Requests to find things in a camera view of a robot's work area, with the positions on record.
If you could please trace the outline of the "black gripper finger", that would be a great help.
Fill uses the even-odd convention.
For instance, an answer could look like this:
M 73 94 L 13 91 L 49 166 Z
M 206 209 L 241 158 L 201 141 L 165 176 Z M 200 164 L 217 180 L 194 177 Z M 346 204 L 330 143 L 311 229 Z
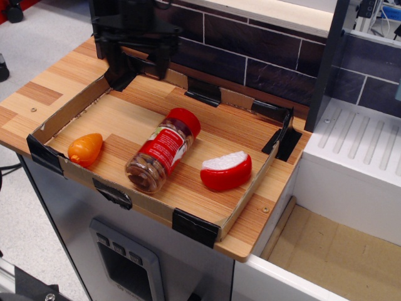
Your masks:
M 168 39 L 163 39 L 155 50 L 157 76 L 162 80 L 165 78 L 170 64 L 171 45 Z
M 124 71 L 124 53 L 116 43 L 105 43 L 105 56 L 109 69 L 113 74 L 122 74 Z

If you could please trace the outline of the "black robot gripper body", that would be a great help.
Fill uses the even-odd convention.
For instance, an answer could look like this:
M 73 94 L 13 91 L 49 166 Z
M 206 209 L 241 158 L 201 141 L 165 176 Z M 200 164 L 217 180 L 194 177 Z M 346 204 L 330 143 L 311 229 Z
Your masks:
M 170 6 L 158 1 L 92 1 L 95 41 L 129 47 L 177 47 L 182 29 L 157 16 L 158 10 Z

